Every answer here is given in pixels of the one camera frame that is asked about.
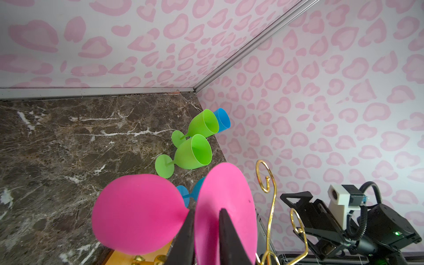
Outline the green wine glass front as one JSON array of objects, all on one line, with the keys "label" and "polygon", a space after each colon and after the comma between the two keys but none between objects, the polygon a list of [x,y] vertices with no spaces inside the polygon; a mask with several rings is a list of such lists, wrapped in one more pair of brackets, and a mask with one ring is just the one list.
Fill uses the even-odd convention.
[{"label": "green wine glass front", "polygon": [[158,156],[155,170],[160,177],[168,179],[174,174],[175,165],[185,170],[194,170],[209,165],[212,157],[209,141],[197,134],[177,148],[173,159],[165,154]]}]

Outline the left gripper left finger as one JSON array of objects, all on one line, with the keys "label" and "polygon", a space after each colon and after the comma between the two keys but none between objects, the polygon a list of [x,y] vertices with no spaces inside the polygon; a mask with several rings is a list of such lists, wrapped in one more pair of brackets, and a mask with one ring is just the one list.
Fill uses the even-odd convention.
[{"label": "left gripper left finger", "polygon": [[190,210],[170,250],[165,265],[193,265],[194,254],[194,215]]}]

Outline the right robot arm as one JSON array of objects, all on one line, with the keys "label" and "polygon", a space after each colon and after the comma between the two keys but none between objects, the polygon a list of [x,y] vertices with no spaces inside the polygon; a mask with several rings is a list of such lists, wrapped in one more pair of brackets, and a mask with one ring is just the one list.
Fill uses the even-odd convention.
[{"label": "right robot arm", "polygon": [[405,265],[402,249],[418,244],[422,238],[407,219],[385,204],[368,207],[367,227],[359,240],[352,240],[320,199],[310,192],[282,194],[280,199],[299,214],[311,252],[321,261],[336,258],[341,252],[361,255],[370,265]]}]

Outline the green wine glass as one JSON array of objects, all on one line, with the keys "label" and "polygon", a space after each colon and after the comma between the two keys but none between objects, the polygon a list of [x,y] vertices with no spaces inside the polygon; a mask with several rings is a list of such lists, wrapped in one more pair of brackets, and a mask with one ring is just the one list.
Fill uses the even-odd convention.
[{"label": "green wine glass", "polygon": [[173,159],[165,154],[158,156],[155,170],[160,177],[168,179],[174,174],[175,165],[185,170],[194,170],[209,165],[212,157],[209,141],[197,134],[177,148]]},{"label": "green wine glass", "polygon": [[219,131],[219,123],[215,114],[206,109],[195,116],[189,124],[186,134],[179,130],[172,133],[171,140],[175,147],[179,147],[187,138],[192,138],[196,134],[203,135],[208,138]]}]

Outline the blue wine glass front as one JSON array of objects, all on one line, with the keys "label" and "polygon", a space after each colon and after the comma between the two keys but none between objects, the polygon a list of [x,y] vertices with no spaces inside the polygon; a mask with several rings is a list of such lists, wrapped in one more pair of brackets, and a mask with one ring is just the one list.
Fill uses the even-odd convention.
[{"label": "blue wine glass front", "polygon": [[223,108],[219,108],[213,112],[219,124],[218,133],[231,128],[231,120],[227,112]]}]

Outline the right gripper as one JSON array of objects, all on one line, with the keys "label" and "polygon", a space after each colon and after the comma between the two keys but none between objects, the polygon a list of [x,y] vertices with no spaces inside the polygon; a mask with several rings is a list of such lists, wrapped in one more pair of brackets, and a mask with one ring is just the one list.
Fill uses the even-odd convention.
[{"label": "right gripper", "polygon": [[[310,202],[313,199],[310,192],[283,193],[280,199],[295,209],[301,217],[291,220],[294,233],[304,244],[303,252],[294,260],[306,258],[310,249],[322,261],[337,257],[340,252],[357,254],[356,247],[359,241],[352,240],[340,228],[324,202]],[[317,238],[318,242],[308,240],[307,235]]]}]

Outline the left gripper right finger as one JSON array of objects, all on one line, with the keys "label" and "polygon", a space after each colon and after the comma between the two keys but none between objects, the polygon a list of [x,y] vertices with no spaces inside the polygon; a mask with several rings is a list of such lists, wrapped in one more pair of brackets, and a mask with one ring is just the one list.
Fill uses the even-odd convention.
[{"label": "left gripper right finger", "polygon": [[252,265],[226,209],[219,212],[219,254],[221,265]]}]

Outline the blue wine glass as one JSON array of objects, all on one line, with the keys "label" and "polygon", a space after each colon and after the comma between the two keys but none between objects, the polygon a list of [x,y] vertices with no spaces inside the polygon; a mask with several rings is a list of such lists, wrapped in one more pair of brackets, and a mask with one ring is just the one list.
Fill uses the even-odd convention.
[{"label": "blue wine glass", "polygon": [[213,112],[219,124],[218,133],[231,128],[231,120],[227,112],[223,108],[219,108]]},{"label": "blue wine glass", "polygon": [[193,187],[193,190],[192,190],[191,193],[183,185],[179,185],[179,186],[176,187],[178,189],[178,191],[180,192],[180,195],[183,198],[184,205],[185,205],[186,208],[188,208],[191,198],[193,198],[195,202],[198,200],[198,196],[199,196],[199,193],[201,191],[204,180],[205,180],[205,177],[200,179],[195,184],[195,186]]}]

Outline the magenta wine glass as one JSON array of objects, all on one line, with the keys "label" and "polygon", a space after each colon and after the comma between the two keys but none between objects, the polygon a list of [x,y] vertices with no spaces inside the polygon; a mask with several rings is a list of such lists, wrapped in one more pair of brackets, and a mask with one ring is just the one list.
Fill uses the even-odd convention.
[{"label": "magenta wine glass", "polygon": [[[194,264],[220,265],[219,212],[229,213],[248,258],[254,264],[257,220],[249,185],[231,163],[206,176],[194,209]],[[153,174],[119,177],[100,193],[92,211],[92,230],[104,246],[144,255],[174,243],[190,209],[178,189]]]}]

